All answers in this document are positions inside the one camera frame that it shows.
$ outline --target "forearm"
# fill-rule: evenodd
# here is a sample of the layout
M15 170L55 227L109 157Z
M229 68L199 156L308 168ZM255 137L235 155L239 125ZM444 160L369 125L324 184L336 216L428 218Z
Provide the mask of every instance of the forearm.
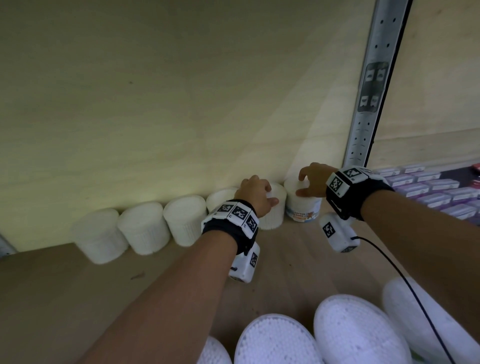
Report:
M236 252L230 235L202 235L120 315L81 362L195 363Z
M409 274L480 340L480 229L391 191L377 191L361 214Z

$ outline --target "wrist-mounted device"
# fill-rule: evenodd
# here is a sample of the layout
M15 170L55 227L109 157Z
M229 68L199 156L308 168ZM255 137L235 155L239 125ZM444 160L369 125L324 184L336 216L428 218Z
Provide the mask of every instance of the wrist-mounted device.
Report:
M354 217L363 221L360 209L367 197L379 190L394 190L384 177L359 166L332 173L326 185L326 199L343 220Z
M222 203L202 221L202 234L220 230L235 239L237 256L228 273L235 280L249 283L253 278L260 255L260 247L255 242L258 223L253 206L245 200L238 199Z

